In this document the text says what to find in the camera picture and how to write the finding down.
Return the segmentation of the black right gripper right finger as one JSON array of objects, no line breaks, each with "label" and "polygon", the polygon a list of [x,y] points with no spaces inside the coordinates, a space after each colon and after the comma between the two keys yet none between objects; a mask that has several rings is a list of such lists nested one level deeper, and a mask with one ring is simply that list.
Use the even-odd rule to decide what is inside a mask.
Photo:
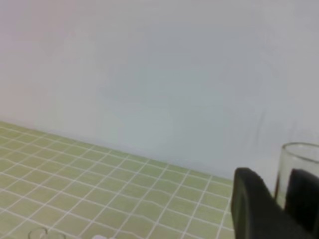
[{"label": "black right gripper right finger", "polygon": [[291,171],[285,212],[309,233],[319,233],[318,177],[301,169]]}]

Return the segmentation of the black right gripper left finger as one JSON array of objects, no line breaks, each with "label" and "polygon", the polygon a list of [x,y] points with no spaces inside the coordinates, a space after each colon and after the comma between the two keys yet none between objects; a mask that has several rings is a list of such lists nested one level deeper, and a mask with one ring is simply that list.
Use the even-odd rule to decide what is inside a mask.
[{"label": "black right gripper left finger", "polygon": [[249,168],[237,168],[231,200],[237,239],[315,239],[270,194],[262,178]]}]

